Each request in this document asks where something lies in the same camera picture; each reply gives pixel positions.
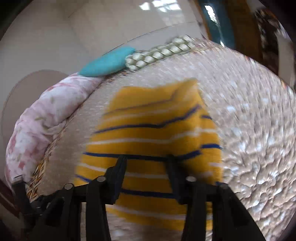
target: pebbled surface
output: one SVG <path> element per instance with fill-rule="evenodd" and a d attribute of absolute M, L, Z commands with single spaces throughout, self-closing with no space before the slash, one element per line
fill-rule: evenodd
<path fill-rule="evenodd" d="M 268 69 L 227 48 L 213 46 L 172 57 L 97 89 L 53 150 L 39 194 L 50 194 L 72 179 L 85 143 L 120 88 L 153 87 L 188 77 L 198 79 L 218 126 L 224 148 L 224 182 L 248 209 L 266 240 L 276 240 L 296 208 L 295 94 L 282 88 Z M 145 240 L 145 233 L 150 239 L 180 237 L 151 227 L 145 232 L 140 225 L 108 218 L 113 240 L 117 238 L 112 233 L 120 230 L 120 240 Z"/>

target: yellow striped cloth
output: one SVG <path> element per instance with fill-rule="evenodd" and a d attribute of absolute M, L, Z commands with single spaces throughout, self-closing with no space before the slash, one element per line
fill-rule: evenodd
<path fill-rule="evenodd" d="M 173 154 L 189 174 L 207 183 L 222 176 L 219 138 L 196 79 L 121 89 L 87 144 L 74 184 L 103 175 L 120 154 L 128 156 L 126 174 L 119 199 L 107 211 L 130 222 L 182 230 L 186 206 L 173 198 L 165 157 Z"/>

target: pink floral cloth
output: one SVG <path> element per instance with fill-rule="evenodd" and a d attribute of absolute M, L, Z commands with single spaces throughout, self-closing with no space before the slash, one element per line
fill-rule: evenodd
<path fill-rule="evenodd" d="M 14 177 L 25 182 L 42 159 L 46 148 L 66 124 L 75 109 L 96 89 L 103 77 L 91 78 L 77 73 L 68 76 L 42 93 L 15 123 L 6 148 L 5 177 L 11 186 Z"/>

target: folded cloth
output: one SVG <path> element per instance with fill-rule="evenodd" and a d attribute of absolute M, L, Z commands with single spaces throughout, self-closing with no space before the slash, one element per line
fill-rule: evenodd
<path fill-rule="evenodd" d="M 83 185 L 127 155 L 119 199 L 108 212 L 129 222 L 182 230 L 186 206 L 172 195 L 164 160 L 173 154 L 190 175 L 221 181 L 221 148 L 196 79 L 157 88 L 125 87 L 111 101 L 77 167 Z M 207 229 L 212 228 L 208 205 Z"/>

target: teal object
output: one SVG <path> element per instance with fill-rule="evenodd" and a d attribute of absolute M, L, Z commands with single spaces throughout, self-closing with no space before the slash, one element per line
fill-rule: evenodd
<path fill-rule="evenodd" d="M 129 46 L 112 50 L 88 63 L 79 74 L 85 77 L 98 77 L 115 73 L 126 67 L 126 56 L 134 52 L 135 49 Z"/>

